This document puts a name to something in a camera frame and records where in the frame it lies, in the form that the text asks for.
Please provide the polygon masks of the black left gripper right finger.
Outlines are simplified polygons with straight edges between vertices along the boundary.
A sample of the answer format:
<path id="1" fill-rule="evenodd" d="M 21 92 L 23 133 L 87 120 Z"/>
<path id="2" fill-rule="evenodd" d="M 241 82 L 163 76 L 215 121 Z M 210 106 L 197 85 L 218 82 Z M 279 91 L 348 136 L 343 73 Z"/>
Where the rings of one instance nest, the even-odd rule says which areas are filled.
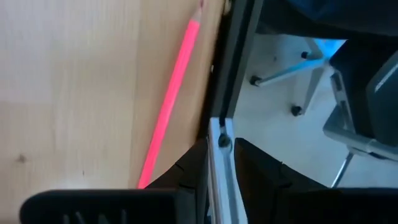
<path id="1" fill-rule="evenodd" d="M 243 138 L 234 159 L 249 224 L 398 224 L 398 189 L 328 188 Z"/>

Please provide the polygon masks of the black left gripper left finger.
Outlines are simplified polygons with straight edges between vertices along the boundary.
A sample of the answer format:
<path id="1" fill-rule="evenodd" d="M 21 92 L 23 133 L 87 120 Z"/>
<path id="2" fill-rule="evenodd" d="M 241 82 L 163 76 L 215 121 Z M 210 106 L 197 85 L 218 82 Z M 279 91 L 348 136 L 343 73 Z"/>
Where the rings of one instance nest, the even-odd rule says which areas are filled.
<path id="1" fill-rule="evenodd" d="M 21 206 L 21 224 L 203 224 L 208 143 L 197 141 L 144 189 L 48 190 Z"/>

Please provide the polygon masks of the grey office chair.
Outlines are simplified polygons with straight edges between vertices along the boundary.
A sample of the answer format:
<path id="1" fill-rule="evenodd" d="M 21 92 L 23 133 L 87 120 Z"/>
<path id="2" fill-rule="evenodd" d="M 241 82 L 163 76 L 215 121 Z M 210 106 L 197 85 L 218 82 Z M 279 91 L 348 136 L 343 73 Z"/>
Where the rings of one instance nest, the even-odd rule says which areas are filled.
<path id="1" fill-rule="evenodd" d="M 348 148 L 335 188 L 355 155 L 398 164 L 398 51 L 352 59 L 335 54 L 330 64 L 336 106 L 323 132 Z"/>

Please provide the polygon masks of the black office chair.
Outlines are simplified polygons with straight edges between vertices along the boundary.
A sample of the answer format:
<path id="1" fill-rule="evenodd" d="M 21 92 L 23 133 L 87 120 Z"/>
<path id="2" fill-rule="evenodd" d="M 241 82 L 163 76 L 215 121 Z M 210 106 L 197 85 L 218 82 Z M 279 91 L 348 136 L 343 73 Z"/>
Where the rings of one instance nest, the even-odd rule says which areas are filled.
<path id="1" fill-rule="evenodd" d="M 326 63 L 343 41 L 350 39 L 398 40 L 398 0 L 262 0 L 258 34 L 303 37 L 310 51 L 303 62 L 268 77 L 253 75 L 250 83 L 266 86 L 312 70 L 303 106 L 293 105 L 294 116 L 304 114 L 312 102 Z"/>

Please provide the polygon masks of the pink pencil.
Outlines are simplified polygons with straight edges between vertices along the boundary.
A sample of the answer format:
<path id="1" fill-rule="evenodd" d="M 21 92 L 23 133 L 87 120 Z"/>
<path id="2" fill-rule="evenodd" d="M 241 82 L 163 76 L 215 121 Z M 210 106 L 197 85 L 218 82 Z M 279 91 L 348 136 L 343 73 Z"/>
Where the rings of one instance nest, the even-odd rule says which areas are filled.
<path id="1" fill-rule="evenodd" d="M 149 149 L 142 167 L 142 172 L 137 183 L 138 189 L 144 189 L 150 184 L 162 142 L 169 125 L 169 120 L 174 108 L 175 100 L 177 99 L 180 87 L 183 83 L 185 72 L 187 70 L 196 39 L 200 31 L 204 1 L 205 0 L 199 0 L 199 6 L 193 16 L 190 18 L 187 28 L 185 29 L 174 69 L 169 80 L 169 85 L 167 87 L 167 91 L 165 92 L 164 100 L 157 117 L 157 122 L 155 124 Z"/>

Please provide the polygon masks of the black frame crossbar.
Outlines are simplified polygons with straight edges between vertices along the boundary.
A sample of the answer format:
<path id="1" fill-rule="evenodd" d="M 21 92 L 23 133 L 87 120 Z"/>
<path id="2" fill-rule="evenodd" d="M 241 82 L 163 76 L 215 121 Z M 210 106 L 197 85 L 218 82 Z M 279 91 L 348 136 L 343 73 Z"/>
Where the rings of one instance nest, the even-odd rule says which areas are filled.
<path id="1" fill-rule="evenodd" d="M 234 116 L 262 5 L 263 0 L 231 0 L 221 17 L 197 139 L 208 133 L 211 118 L 225 124 Z"/>

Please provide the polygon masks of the silver frame bracket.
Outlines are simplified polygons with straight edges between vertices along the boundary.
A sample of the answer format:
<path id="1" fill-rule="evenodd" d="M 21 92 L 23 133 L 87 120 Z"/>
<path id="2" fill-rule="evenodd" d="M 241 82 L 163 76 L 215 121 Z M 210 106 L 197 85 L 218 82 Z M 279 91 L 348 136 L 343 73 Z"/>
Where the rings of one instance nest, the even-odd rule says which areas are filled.
<path id="1" fill-rule="evenodd" d="M 233 121 L 211 118 L 208 132 L 208 193 L 212 224 L 248 224 L 236 177 Z"/>

